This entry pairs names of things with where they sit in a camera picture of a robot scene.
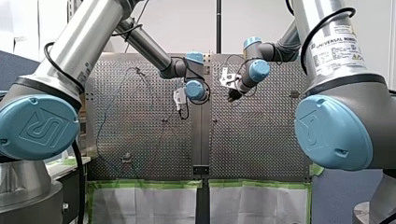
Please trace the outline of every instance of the white cloth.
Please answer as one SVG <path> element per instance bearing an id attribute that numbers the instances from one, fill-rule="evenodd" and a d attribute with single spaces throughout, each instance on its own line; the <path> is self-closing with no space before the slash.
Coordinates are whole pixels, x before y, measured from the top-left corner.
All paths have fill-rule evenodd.
<path id="1" fill-rule="evenodd" d="M 96 189 L 92 224 L 195 224 L 197 189 Z"/>
<path id="2" fill-rule="evenodd" d="M 307 224 L 310 190 L 272 187 L 210 189 L 211 224 Z"/>

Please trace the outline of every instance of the universal robots logo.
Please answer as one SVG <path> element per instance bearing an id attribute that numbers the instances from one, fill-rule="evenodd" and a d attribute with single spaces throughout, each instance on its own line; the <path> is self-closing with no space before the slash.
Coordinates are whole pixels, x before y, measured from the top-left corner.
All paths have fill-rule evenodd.
<path id="1" fill-rule="evenodd" d="M 67 125 L 67 119 L 37 106 L 20 138 L 44 147 L 55 147 Z"/>
<path id="2" fill-rule="evenodd" d="M 317 111 L 299 118 L 298 128 L 302 134 L 305 147 L 308 151 L 319 149 L 325 146 Z"/>

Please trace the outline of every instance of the small white object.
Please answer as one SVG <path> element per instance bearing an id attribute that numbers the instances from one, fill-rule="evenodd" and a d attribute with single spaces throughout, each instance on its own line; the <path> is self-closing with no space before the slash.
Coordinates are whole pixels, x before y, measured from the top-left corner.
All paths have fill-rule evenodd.
<path id="1" fill-rule="evenodd" d="M 65 151 L 62 152 L 61 156 L 62 156 L 61 157 L 61 162 L 64 162 L 65 160 L 67 160 L 69 158 L 69 153 L 67 153 L 67 150 L 65 150 Z"/>
<path id="2" fill-rule="evenodd" d="M 220 84 L 221 86 L 226 87 L 228 89 L 236 90 L 235 83 L 238 78 L 241 78 L 241 75 L 228 74 L 228 67 L 223 67 L 220 78 Z"/>
<path id="3" fill-rule="evenodd" d="M 184 92 L 184 87 L 177 89 L 174 91 L 174 101 L 176 103 L 177 111 L 181 109 L 181 105 L 185 105 L 186 101 L 186 93 Z"/>

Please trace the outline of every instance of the metal bar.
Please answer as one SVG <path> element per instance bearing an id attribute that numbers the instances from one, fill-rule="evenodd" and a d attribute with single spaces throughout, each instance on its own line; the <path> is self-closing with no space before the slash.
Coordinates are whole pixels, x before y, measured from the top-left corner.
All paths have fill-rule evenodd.
<path id="1" fill-rule="evenodd" d="M 221 53 L 221 0 L 217 3 L 216 53 Z"/>
<path id="2" fill-rule="evenodd" d="M 122 21 L 116 28 L 116 32 L 123 34 L 126 41 L 142 54 L 149 62 L 151 62 L 160 71 L 165 70 L 172 63 L 171 57 L 155 42 L 151 36 L 143 29 L 142 26 L 136 27 L 132 18 Z"/>

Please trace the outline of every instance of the vertical pole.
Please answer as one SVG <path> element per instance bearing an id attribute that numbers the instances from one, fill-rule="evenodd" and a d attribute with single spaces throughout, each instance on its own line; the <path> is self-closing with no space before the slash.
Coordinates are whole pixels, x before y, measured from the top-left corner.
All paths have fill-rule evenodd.
<path id="1" fill-rule="evenodd" d="M 217 6 L 217 27 L 216 27 L 216 53 L 220 54 L 221 53 L 221 0 L 218 0 L 218 6 Z"/>

